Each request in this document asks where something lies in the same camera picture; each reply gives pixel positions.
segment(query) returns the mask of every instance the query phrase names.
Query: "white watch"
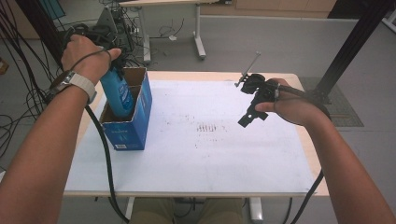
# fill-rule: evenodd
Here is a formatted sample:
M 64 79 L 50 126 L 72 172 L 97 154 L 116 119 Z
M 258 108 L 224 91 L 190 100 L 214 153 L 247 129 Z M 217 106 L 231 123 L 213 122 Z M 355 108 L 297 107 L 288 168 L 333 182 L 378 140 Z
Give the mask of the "white watch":
M 75 71 L 65 71 L 60 74 L 50 85 L 49 92 L 53 95 L 63 91 L 67 87 L 74 85 L 80 87 L 88 94 L 88 105 L 93 102 L 96 96 L 96 90 L 93 83 Z

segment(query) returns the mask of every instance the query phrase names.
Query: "black tool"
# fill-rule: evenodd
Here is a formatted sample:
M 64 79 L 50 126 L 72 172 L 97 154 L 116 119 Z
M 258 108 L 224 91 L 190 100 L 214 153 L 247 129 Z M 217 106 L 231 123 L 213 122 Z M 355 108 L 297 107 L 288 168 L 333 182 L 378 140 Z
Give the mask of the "black tool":
M 246 94 L 256 92 L 247 113 L 238 121 L 246 128 L 254 119 L 265 120 L 268 117 L 267 113 L 256 111 L 255 106 L 263 102 L 274 102 L 278 95 L 278 83 L 274 80 L 265 81 L 265 77 L 260 74 L 247 75 L 243 82 L 242 92 Z

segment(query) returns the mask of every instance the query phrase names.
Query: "blue bottle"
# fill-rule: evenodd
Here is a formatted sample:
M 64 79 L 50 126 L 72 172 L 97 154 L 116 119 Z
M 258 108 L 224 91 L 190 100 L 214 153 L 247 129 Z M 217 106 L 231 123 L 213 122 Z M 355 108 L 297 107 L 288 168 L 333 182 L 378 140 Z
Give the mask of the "blue bottle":
M 125 78 L 119 76 L 113 67 L 100 79 L 111 110 L 120 119 L 128 117 L 132 112 L 134 99 Z

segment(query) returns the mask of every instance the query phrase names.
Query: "gray floor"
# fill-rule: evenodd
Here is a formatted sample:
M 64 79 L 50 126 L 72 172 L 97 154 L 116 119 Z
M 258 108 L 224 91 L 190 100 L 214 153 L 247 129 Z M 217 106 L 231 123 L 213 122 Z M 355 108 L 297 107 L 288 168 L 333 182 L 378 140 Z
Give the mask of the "gray floor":
M 356 21 L 337 20 L 202 17 L 202 39 L 207 54 L 205 60 L 198 58 L 193 40 L 187 37 L 190 31 L 186 28 L 182 29 L 177 41 L 151 40 L 153 54 L 148 70 L 242 72 L 254 58 L 255 51 L 259 50 L 262 56 L 251 72 L 321 77 L 355 23 Z M 39 44 L 36 41 L 31 43 L 40 52 Z M 0 44 L 0 50 L 1 56 L 11 62 L 8 55 L 5 55 L 3 44 Z M 339 131 L 354 148 L 394 213 L 396 105 L 392 99 L 396 93 L 395 59 L 396 34 L 380 24 L 337 83 L 364 124 L 364 127 L 339 128 Z M 48 86 L 39 72 L 36 75 L 42 79 L 39 80 L 40 85 Z M 0 114 L 18 117 L 26 109 L 23 104 L 25 96 L 21 78 L 15 68 L 11 67 L 5 76 L 0 77 Z M 7 154 L 0 158 L 1 166 L 8 167 L 31 123 L 31 120 L 25 120 L 16 131 Z M 290 217 L 294 217 L 302 200 L 294 199 Z M 262 199 L 262 204 L 265 223 L 282 222 L 288 199 L 267 198 Z M 120 199 L 120 206 L 126 206 L 125 199 Z M 200 207 L 197 206 L 197 210 L 181 222 L 193 223 Z M 188 207 L 180 205 L 177 212 L 182 214 L 186 209 Z M 246 223 L 249 223 L 247 210 L 248 207 L 245 206 Z M 121 221 L 112 211 L 107 199 L 96 202 L 94 198 L 64 198 L 59 223 L 99 224 Z M 313 198 L 300 223 L 336 223 L 330 199 Z

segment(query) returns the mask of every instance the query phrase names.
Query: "metal rod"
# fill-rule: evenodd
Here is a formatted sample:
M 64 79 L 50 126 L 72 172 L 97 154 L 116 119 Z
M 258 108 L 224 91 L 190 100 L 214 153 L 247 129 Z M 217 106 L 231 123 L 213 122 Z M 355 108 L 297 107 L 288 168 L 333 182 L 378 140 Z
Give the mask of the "metal rod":
M 257 59 L 262 55 L 261 52 L 256 51 L 256 57 L 254 58 L 253 62 L 250 64 L 250 66 L 247 68 L 247 70 L 242 73 L 241 78 L 239 78 L 239 81 L 235 83 L 235 87 L 238 87 L 239 84 L 245 79 L 245 77 L 248 75 L 248 72 L 250 71 L 250 68 L 253 67 L 253 64 L 257 61 Z

